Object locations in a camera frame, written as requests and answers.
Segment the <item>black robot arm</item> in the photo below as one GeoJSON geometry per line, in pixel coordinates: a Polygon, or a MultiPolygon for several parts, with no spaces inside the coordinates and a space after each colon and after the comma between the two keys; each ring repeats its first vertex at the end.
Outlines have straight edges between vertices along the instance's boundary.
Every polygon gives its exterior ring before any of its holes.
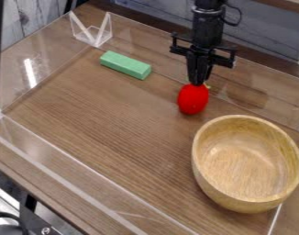
{"type": "Polygon", "coordinates": [[[232,68],[236,48],[221,44],[224,25],[236,27],[240,20],[225,19],[225,10],[232,8],[242,15],[240,9],[228,0],[194,0],[192,11],[192,29],[186,36],[172,33],[169,52],[186,59],[186,77],[192,85],[200,86],[208,80],[213,66],[232,68]]]}

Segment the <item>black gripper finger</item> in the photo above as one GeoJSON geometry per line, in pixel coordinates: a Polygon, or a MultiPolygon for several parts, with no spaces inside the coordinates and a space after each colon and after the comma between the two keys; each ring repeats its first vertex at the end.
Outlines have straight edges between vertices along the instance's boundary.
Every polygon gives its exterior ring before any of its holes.
{"type": "Polygon", "coordinates": [[[197,59],[193,52],[186,53],[186,76],[188,80],[193,85],[198,85],[198,78],[197,78],[197,59]]]}
{"type": "Polygon", "coordinates": [[[198,61],[198,84],[204,84],[204,82],[208,80],[210,72],[213,69],[213,64],[208,60],[206,57],[200,57],[198,61]]]}

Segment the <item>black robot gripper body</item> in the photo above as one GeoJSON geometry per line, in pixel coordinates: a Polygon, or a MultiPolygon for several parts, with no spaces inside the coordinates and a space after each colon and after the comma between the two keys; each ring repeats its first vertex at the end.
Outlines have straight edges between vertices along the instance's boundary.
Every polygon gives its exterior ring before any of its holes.
{"type": "Polygon", "coordinates": [[[169,47],[169,52],[181,56],[186,56],[190,52],[194,56],[202,56],[210,65],[222,66],[232,68],[234,66],[234,47],[214,46],[209,49],[198,48],[192,44],[192,38],[189,34],[177,34],[173,32],[170,34],[172,45],[169,47]],[[184,47],[177,44],[177,41],[188,42],[189,46],[184,47]]]}

